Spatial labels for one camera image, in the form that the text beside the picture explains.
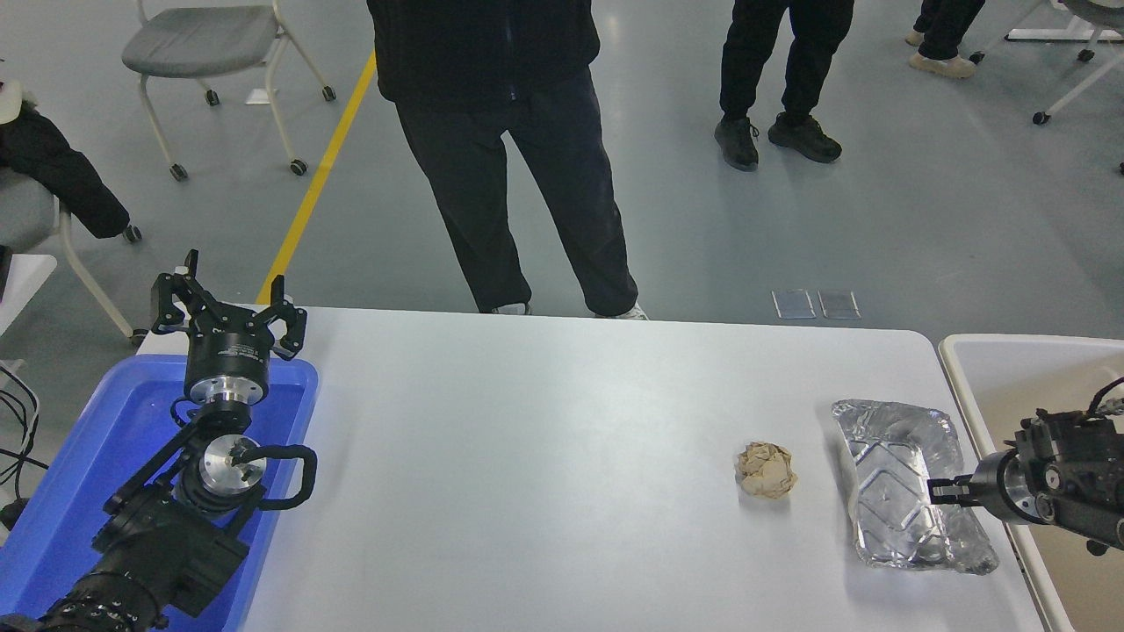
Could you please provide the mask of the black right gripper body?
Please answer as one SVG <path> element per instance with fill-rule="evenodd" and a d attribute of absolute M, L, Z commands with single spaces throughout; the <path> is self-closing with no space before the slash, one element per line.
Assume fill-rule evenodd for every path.
<path fill-rule="evenodd" d="M 996 520 L 1019 521 L 1019 509 L 1009 496 L 1007 471 L 1014 464 L 1019 473 L 1017 453 L 1014 449 L 985 455 L 971 477 L 971 493 L 976 503 L 991 513 Z"/>

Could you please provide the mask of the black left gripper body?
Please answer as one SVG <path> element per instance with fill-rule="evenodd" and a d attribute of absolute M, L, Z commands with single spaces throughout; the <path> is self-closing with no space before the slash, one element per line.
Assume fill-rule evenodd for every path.
<path fill-rule="evenodd" d="M 189 309 L 189 352 L 185 363 L 185 391 L 205 391 L 214 380 L 225 377 L 250 383 L 256 391 L 268 391 L 270 333 L 248 327 L 256 312 L 241 305 L 193 305 Z"/>

